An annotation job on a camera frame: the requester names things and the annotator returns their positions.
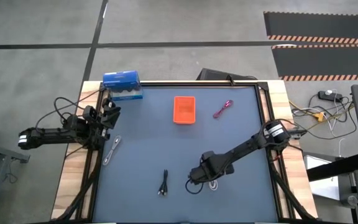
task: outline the cable connector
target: cable connector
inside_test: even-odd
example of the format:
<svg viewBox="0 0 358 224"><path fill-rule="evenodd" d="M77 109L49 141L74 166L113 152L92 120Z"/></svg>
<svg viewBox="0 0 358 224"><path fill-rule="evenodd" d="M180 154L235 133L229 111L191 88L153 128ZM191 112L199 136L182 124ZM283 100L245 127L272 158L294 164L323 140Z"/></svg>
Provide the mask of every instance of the cable connector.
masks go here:
<svg viewBox="0 0 358 224"><path fill-rule="evenodd" d="M324 112L320 112L320 113L315 113L315 114L312 114L315 118L317 118L317 121L318 122L323 122L324 121Z"/></svg>
<svg viewBox="0 0 358 224"><path fill-rule="evenodd" d="M159 195L164 195L164 196L167 195L168 193L167 179L168 179L168 170L164 170L164 180L162 181L160 189L158 190Z"/></svg>

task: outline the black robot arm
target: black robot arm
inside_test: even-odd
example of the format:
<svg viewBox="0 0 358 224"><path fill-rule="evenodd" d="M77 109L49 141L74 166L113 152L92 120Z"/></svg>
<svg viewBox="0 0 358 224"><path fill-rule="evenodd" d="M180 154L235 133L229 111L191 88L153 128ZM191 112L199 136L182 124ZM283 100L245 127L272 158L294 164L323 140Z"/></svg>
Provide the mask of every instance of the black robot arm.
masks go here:
<svg viewBox="0 0 358 224"><path fill-rule="evenodd" d="M264 128L267 130L267 136L264 134ZM216 180L225 174L232 174L234 173L233 162L267 146L282 150L288 146L289 139L290 135L280 121L266 123L249 140L225 154L215 154L213 151L205 152L201 156L200 165L190 171L189 180L197 185Z"/></svg>
<svg viewBox="0 0 358 224"><path fill-rule="evenodd" d="M103 100L102 106L103 113L87 106L82 118L70 115L62 128L28 128L19 133L18 146L21 149L34 149L43 144L78 142L85 149L98 150L109 139L107 130L114 128L121 110L108 98Z"/></svg>
<svg viewBox="0 0 358 224"><path fill-rule="evenodd" d="M282 151L289 146L289 140L291 135L282 125L280 120L270 121L262 126L257 134L254 134L249 140L238 145L234 149L231 149L225 154L215 154L213 151L204 153L200 159L200 165L193 168L189 174L189 182L197 184L204 184L216 180L217 178L225 175L234 173L233 162L243 158L244 156L254 152L258 149L267 148L270 150ZM277 172L273 161L269 161L269 166L272 169L273 179L283 190L285 196L289 199L295 210L298 212L300 217L305 220L315 220L301 203L296 199L294 194L285 184ZM202 190L202 187L198 192L190 192L191 194L198 194Z"/></svg>

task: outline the charging cable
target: charging cable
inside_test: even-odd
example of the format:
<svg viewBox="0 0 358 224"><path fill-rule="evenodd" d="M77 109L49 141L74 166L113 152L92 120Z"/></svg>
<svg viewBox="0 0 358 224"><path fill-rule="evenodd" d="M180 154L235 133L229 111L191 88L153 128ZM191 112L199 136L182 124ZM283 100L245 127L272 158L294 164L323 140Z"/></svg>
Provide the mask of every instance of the charging cable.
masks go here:
<svg viewBox="0 0 358 224"><path fill-rule="evenodd" d="M158 190L158 194L160 195L165 196L168 193L167 178L168 178L168 170L164 170L164 180L162 181L160 189Z"/></svg>

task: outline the striped hazard tape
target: striped hazard tape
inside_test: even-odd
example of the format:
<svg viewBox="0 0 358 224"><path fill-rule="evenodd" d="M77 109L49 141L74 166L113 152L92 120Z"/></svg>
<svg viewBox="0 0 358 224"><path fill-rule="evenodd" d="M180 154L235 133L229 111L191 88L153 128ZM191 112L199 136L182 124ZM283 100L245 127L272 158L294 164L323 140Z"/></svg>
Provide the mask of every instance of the striped hazard tape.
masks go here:
<svg viewBox="0 0 358 224"><path fill-rule="evenodd" d="M358 44L358 39L355 38L339 38L339 37L302 37L292 35L269 35L270 40L291 40L304 42L322 42L322 43L338 43L338 44Z"/></svg>
<svg viewBox="0 0 358 224"><path fill-rule="evenodd" d="M278 74L280 79L284 81L358 80L358 67L355 68L351 66L350 70L348 70L348 68L342 69L344 66L343 62L349 63L358 58L358 44L274 45L272 46L272 51ZM335 63L335 66L324 67L327 64L332 65L333 63ZM297 65L300 65L297 69L291 69ZM348 75L338 75L334 73L342 71L346 74L351 70L357 73Z"/></svg>
<svg viewBox="0 0 358 224"><path fill-rule="evenodd" d="M272 49L276 48L322 48L322 47L358 47L358 44L313 44L313 45L274 45Z"/></svg>
<svg viewBox="0 0 358 224"><path fill-rule="evenodd" d="M342 81L358 80L358 75L284 75L284 81Z"/></svg>
<svg viewBox="0 0 358 224"><path fill-rule="evenodd" d="M270 40L358 44L358 14L265 11L264 17Z"/></svg>

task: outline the power strip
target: power strip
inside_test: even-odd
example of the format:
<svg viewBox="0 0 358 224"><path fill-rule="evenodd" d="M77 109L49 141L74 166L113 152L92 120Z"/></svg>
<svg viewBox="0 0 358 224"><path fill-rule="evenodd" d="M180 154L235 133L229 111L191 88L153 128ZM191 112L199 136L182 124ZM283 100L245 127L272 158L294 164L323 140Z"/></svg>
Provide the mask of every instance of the power strip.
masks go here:
<svg viewBox="0 0 358 224"><path fill-rule="evenodd" d="M331 90L327 91L319 91L317 93L317 96L320 100L328 100L328 101L337 101L338 103L342 102L342 94L339 93L333 93Z"/></svg>

